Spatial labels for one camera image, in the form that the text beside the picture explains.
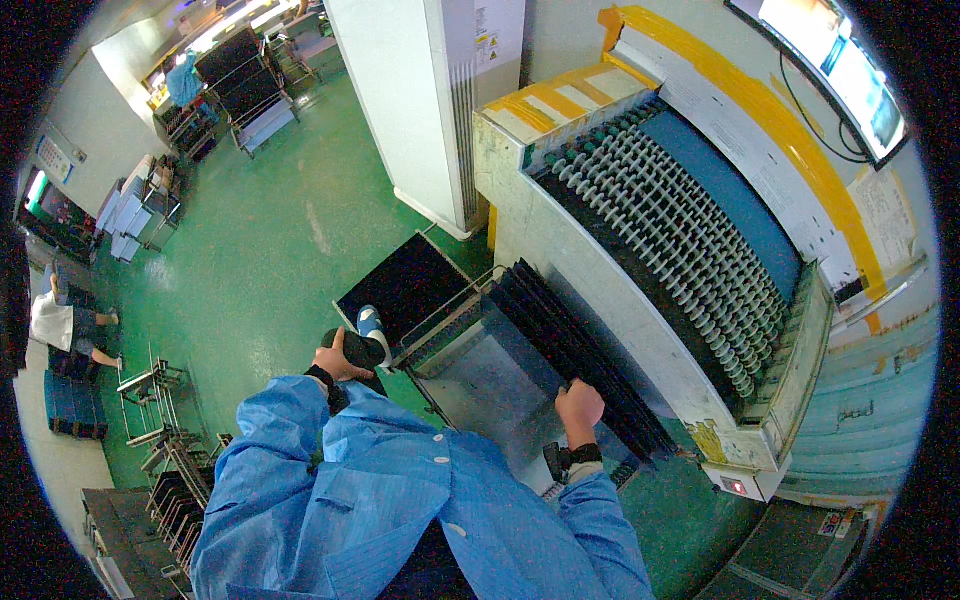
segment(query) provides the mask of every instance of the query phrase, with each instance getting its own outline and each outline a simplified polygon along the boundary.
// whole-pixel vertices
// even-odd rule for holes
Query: worker in blue coat
[[[379,316],[329,332],[306,375],[237,408],[190,576],[197,598],[652,598],[603,470],[600,395],[581,381],[556,410],[573,451],[555,513],[497,446],[386,398]],[[311,469],[323,432],[324,461]]]
[[[167,91],[170,92],[170,100],[181,108],[188,108],[191,104],[199,106],[216,122],[220,117],[202,95],[205,84],[196,73],[196,63],[197,53],[193,50],[182,55],[180,62],[176,55],[170,55],[163,61],[161,68],[166,78]]]

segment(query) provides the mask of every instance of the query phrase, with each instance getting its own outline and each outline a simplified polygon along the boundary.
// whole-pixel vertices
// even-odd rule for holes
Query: yellow tape
[[[734,100],[780,146],[833,224],[843,231],[857,270],[869,282],[865,290],[867,298],[878,300],[886,294],[874,247],[847,187],[806,125],[769,87],[748,77],[696,36],[642,7],[614,7],[601,12],[598,20],[608,28],[605,45],[611,38],[611,28],[615,28],[619,35],[619,27],[626,24],[688,60],[701,75]]]
[[[581,107],[547,84],[534,84],[527,87],[524,91],[527,92],[527,96],[533,96],[543,101],[544,104],[571,121],[587,114],[586,108]]]
[[[569,98],[563,96],[563,94],[560,92],[556,91],[557,88],[563,87],[564,85],[570,85],[580,93],[590,98],[590,100],[596,104],[600,106],[608,105],[609,103],[613,102],[613,98],[603,93],[596,87],[588,84],[585,80],[589,77],[606,73],[607,71],[611,71],[615,68],[616,67],[612,64],[598,63],[589,67],[570,71],[548,82],[533,84],[512,94],[508,94],[499,100],[494,100],[493,102],[487,104],[486,108],[489,108],[490,110],[508,110],[518,119],[534,128],[538,132],[550,132],[556,129],[558,124],[542,110],[530,106],[523,100],[524,98],[527,96],[534,96],[535,98],[542,100],[548,106],[555,109],[564,117],[572,120],[587,114],[587,111],[580,105],[571,101]]]
[[[603,54],[603,57],[601,57],[600,60],[602,60],[603,62],[609,62],[610,64],[615,64],[616,66],[620,67],[627,73],[630,73],[631,75],[639,79],[642,84],[646,85],[650,89],[657,89],[662,85],[660,82],[655,82],[654,80],[650,79],[643,73],[640,73],[639,71],[634,69],[632,66],[624,62],[623,60],[618,59],[613,55],[607,54],[606,52]]]
[[[496,250],[496,206],[490,205],[490,219],[487,221],[487,248]]]
[[[880,316],[877,313],[870,313],[863,320],[867,322],[867,326],[870,328],[870,335],[877,335],[883,329]]]
[[[717,465],[726,465],[730,462],[727,460],[727,455],[723,453],[723,443],[720,442],[720,436],[714,430],[716,422],[713,419],[693,424],[685,422],[684,425],[708,461]]]
[[[890,169],[890,175],[893,176],[894,182],[897,184],[897,189],[900,192],[900,197],[903,198],[903,203],[906,204],[906,212],[910,215],[910,222],[913,223],[913,235],[917,236],[917,217],[914,216],[913,205],[910,203],[910,197],[906,195],[906,192],[903,191],[903,181],[900,180],[900,173],[895,169]]]

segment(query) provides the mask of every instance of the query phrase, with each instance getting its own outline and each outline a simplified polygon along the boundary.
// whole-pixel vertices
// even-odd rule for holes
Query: hand
[[[561,388],[555,403],[557,415],[566,430],[566,443],[571,450],[583,444],[596,444],[593,427],[603,417],[603,398],[580,379],[574,379],[570,390]]]
[[[334,381],[350,381],[351,379],[370,379],[373,373],[366,369],[354,367],[344,356],[345,330],[340,327],[333,338],[332,348],[317,348],[313,357],[313,364],[317,365],[333,377]]]

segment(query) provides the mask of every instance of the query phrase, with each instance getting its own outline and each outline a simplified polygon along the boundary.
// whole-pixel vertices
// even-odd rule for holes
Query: wrist strap
[[[603,454],[600,453],[600,446],[597,444],[583,444],[576,450],[570,450],[571,465],[602,462]]]
[[[543,459],[546,461],[550,475],[557,483],[566,484],[567,475],[574,465],[583,463],[601,463],[603,455],[597,444],[583,444],[576,450],[561,448],[556,442],[543,447]]]
[[[350,406],[349,400],[347,400],[347,395],[339,386],[335,385],[336,382],[333,380],[333,376],[330,373],[324,371],[317,365],[310,365],[310,369],[307,370],[304,375],[311,375],[320,379],[326,386],[326,403],[330,407],[330,416],[336,417],[340,411],[344,410]]]
[[[324,371],[317,365],[310,365],[310,368],[307,369],[307,372],[304,373],[304,375],[310,375],[312,377],[317,377],[318,379],[320,379],[326,386],[328,392],[334,384],[333,377],[330,375],[330,373]]]

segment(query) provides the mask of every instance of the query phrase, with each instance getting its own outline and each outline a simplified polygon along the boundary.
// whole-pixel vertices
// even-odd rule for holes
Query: shoe
[[[360,316],[357,317],[357,332],[360,337],[371,338],[380,343],[386,358],[377,366],[390,367],[394,362],[394,356],[390,353],[390,344],[387,343],[387,336],[383,333],[383,322],[380,321],[380,313],[369,304],[360,309]]]

